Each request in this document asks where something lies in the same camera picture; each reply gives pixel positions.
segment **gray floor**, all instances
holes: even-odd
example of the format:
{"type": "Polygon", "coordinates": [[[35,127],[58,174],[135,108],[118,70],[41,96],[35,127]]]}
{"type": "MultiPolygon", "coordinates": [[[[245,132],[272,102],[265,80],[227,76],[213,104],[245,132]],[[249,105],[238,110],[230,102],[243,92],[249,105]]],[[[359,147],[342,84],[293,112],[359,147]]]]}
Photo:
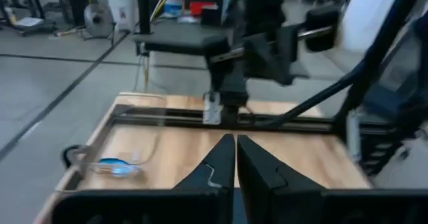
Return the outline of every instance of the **gray floor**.
{"type": "Polygon", "coordinates": [[[330,60],[340,71],[348,73],[353,70],[355,66],[360,63],[363,53],[353,53],[343,49],[330,49],[321,53],[330,60]]]}
{"type": "MultiPolygon", "coordinates": [[[[105,40],[82,41],[76,36],[50,40],[46,35],[22,38],[0,31],[0,148],[91,64],[6,58],[2,53],[96,60],[108,48],[105,40]]],[[[61,149],[85,143],[114,97],[133,89],[137,67],[129,64],[138,62],[134,51],[127,37],[0,162],[0,217],[4,223],[31,222],[64,173],[61,149]]],[[[202,57],[171,53],[152,56],[149,92],[200,97],[209,89],[202,57]]],[[[343,56],[338,54],[337,58],[344,62],[343,56]]],[[[311,78],[296,80],[286,88],[249,80],[251,99],[302,102],[346,72],[331,59],[323,53],[308,54],[301,47],[300,61],[311,78]]],[[[344,95],[343,91],[321,103],[323,114],[332,116],[344,95]]]]}

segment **wooden table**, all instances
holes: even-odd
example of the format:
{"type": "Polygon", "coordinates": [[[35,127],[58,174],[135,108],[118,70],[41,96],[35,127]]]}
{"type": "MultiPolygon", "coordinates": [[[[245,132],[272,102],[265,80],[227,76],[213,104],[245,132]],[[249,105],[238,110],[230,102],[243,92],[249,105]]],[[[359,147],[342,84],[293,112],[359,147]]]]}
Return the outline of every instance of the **wooden table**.
{"type": "MultiPolygon", "coordinates": [[[[185,108],[200,110],[203,101],[188,96],[165,96],[167,108],[185,108]]],[[[140,94],[121,93],[111,109],[95,129],[87,144],[92,144],[99,131],[105,125],[116,104],[134,104],[135,106],[156,106],[140,94]]],[[[280,114],[296,104],[287,102],[250,101],[248,106],[257,113],[280,114]]],[[[312,108],[304,116],[320,116],[312,108]]],[[[117,157],[126,159],[138,153],[141,160],[148,158],[156,147],[150,161],[144,167],[144,176],[129,179],[117,179],[106,175],[88,172],[78,189],[171,189],[187,176],[217,144],[228,131],[201,130],[190,128],[116,126],[109,134],[98,158],[117,157]],[[154,144],[154,135],[160,134],[158,145],[154,144]]],[[[370,185],[348,157],[344,146],[335,136],[318,134],[284,134],[270,132],[233,132],[246,134],[267,151],[284,163],[330,189],[363,189],[370,185]]],[[[62,190],[70,181],[75,168],[66,171],[57,185],[62,190]]],[[[239,183],[235,172],[235,186],[239,183]]],[[[61,192],[54,192],[45,203],[34,223],[47,223],[46,217],[61,192]]]]}

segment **metal stand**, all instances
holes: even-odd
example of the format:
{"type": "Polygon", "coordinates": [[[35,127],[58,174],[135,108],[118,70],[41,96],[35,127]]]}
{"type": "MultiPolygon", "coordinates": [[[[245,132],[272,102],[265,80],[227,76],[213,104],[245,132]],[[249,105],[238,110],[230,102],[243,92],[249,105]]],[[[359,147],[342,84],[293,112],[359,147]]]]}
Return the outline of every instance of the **metal stand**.
{"type": "Polygon", "coordinates": [[[139,34],[150,34],[150,0],[138,0],[139,34]]]}
{"type": "Polygon", "coordinates": [[[107,36],[107,37],[93,37],[93,36],[86,37],[83,34],[84,30],[80,32],[80,37],[84,41],[90,40],[90,39],[109,39],[110,40],[110,47],[113,47],[113,45],[114,45],[114,32],[115,32],[114,27],[116,27],[116,23],[112,23],[112,33],[110,34],[111,37],[109,37],[109,36],[107,36]]]}
{"type": "Polygon", "coordinates": [[[43,9],[42,9],[41,4],[40,4],[40,1],[39,0],[34,0],[34,1],[35,1],[35,5],[39,11],[39,16],[37,16],[36,10],[34,8],[33,0],[27,0],[28,8],[30,10],[32,17],[39,17],[39,18],[43,19],[42,23],[31,26],[31,27],[24,27],[24,26],[18,26],[18,25],[12,24],[12,22],[9,18],[9,14],[7,14],[7,12],[6,12],[4,0],[0,0],[0,11],[1,11],[1,14],[3,15],[3,18],[4,18],[4,19],[2,19],[2,21],[0,21],[0,25],[14,29],[15,31],[20,33],[22,36],[26,36],[27,34],[35,33],[35,32],[51,33],[53,31],[55,31],[56,30],[56,23],[53,21],[46,20],[43,9]]]}

